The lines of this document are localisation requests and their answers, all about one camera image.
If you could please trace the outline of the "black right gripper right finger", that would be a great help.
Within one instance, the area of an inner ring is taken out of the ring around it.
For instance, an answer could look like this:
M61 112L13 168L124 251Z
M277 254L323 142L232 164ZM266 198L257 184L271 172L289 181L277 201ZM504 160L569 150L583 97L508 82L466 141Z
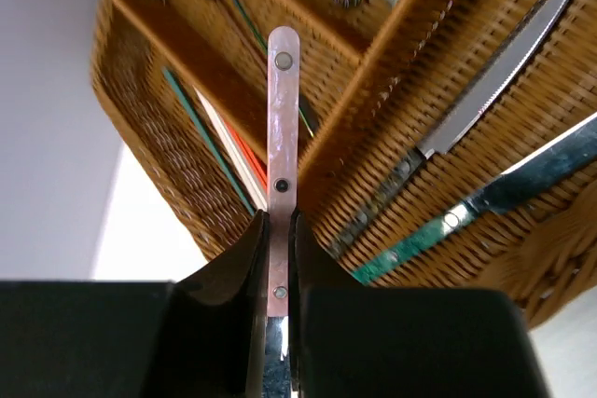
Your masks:
M546 397L521 312L475 288L375 288L289 230L291 371L303 397Z

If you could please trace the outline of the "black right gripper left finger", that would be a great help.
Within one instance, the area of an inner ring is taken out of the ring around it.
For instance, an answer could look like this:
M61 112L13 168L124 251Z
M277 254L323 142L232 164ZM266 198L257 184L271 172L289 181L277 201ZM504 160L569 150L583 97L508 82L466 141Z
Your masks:
M258 397L269 217L179 282L3 281L5 397Z

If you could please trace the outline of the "orange chopstick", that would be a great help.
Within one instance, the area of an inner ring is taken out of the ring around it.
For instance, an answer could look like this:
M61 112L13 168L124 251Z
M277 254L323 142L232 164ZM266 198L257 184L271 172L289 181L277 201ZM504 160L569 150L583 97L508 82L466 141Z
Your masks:
M235 144L239 147L243 154L244 159L250 166L253 174L261 183L263 188L267 186L267 169L266 165L256 156L251 147L239 136L235 129L231 127L229 123L225 123L230 136L234 140Z

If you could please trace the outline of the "white chopstick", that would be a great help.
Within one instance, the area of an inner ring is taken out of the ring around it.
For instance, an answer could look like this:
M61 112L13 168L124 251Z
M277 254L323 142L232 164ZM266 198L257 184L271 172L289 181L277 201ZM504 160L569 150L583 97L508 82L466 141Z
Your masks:
M263 188L261 183L255 177L250 166L244 159L239 147L235 144L234 140L230 136L230 133L225 125L227 122L222 119L222 117L217 113L217 111L198 89L195 89L195 92L201 101L207 116L212 121L221 143L226 148L236 172L240 175L243 185L247 190L251 200L258 209L266 210L266 188Z

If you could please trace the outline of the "pink handled table knife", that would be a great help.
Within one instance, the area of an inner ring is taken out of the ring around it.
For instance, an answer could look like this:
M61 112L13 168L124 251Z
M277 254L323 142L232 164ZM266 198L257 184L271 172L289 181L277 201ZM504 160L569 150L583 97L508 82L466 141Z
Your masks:
M297 206L300 39L289 26L268 38L267 212L270 222L264 397L290 397L289 233Z

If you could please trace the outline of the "teal chopstick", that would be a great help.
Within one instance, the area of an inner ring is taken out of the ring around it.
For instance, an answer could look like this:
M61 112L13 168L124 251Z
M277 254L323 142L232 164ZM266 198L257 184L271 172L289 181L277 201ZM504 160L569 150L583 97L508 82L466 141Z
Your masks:
M190 100L190 97L183 89L180 81L177 79L176 75L166 66L162 66L161 71L166 81L169 83L171 89L173 90L174 94L176 95L177 100L181 103L191 122L195 126L198 134L201 136L210 153L215 158L215 161L217 162L219 168L222 170L222 172L229 180L230 185L239 197L244 208L249 212L251 216L254 216L256 212L255 207L245 194L237 176L233 173L232 169L230 168L230 165L223 158L222 152L217 148L215 140L207 130L204 120L198 114L196 108Z

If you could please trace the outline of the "serrated knife teal handle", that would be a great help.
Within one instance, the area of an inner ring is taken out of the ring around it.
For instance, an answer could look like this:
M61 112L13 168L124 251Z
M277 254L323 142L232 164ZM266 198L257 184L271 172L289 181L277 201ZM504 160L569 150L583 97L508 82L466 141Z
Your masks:
M591 115L356 269L352 276L362 284L376 281L484 213L507 213L595 159L596 116Z

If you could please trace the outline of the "patterned handle table knife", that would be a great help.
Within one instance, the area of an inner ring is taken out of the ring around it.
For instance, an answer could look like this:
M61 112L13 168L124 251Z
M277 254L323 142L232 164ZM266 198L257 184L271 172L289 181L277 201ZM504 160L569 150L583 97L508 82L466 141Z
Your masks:
M571 0L537 0L463 88L450 109L389 171L327 245L340 258L435 154L446 154L480 120L538 51Z

